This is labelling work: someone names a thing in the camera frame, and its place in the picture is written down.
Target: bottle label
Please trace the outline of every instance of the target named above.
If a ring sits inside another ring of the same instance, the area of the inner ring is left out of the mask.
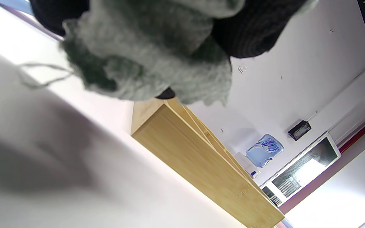
[[[262,146],[268,153],[277,153],[281,150],[277,145],[277,142],[275,142],[272,138],[267,138],[266,140],[260,141],[256,144]]]

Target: bright light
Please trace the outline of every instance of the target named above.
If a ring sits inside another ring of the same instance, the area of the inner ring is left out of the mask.
[[[307,185],[325,170],[325,165],[311,159],[303,165],[296,174],[296,180],[301,185]]]

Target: window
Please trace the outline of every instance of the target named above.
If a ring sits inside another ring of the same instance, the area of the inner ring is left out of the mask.
[[[313,181],[339,157],[339,149],[326,132],[264,183],[263,191],[280,206]]]

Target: wall-mounted device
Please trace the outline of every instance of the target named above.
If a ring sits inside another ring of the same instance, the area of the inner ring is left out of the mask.
[[[308,121],[301,121],[299,124],[297,124],[295,127],[293,127],[288,134],[297,141],[300,139],[304,134],[306,134],[308,131],[310,131],[312,127],[308,123]]]

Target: wooden board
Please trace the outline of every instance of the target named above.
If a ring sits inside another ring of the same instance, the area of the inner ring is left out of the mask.
[[[209,129],[176,105],[163,101],[152,108],[132,136],[246,227],[272,228],[284,219]]]

